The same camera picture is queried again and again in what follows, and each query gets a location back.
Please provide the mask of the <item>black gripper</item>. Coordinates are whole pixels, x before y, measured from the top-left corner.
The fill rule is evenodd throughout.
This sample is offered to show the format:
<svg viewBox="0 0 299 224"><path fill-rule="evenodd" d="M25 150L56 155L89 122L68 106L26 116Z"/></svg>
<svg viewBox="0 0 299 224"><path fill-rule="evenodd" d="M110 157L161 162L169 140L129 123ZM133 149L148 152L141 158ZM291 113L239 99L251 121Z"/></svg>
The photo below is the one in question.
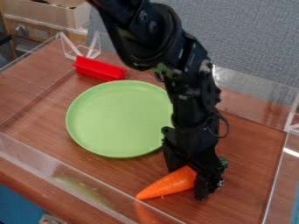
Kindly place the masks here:
<svg viewBox="0 0 299 224"><path fill-rule="evenodd" d="M163 157L168 172L188 165L197 173L193 181L195 199L203 201L224 185L224 165L216 155L220 120L213 111L199 125L189 128L163 128Z"/></svg>

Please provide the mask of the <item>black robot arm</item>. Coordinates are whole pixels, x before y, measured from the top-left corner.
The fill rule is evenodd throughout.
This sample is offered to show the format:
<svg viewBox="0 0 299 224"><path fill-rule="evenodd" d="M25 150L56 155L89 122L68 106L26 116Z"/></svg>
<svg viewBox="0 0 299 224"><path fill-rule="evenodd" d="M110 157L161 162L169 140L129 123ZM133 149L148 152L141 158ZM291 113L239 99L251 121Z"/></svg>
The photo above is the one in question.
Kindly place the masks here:
<svg viewBox="0 0 299 224"><path fill-rule="evenodd" d="M101 17L116 53L134 70L150 70L164 84L172 103L172 126L163 128L163 156L171 172L195 171L196 200L223 185L228 167L216 155L228 120L216 109L216 86L208 52L183 29L171 6L149 0L85 0Z"/></svg>

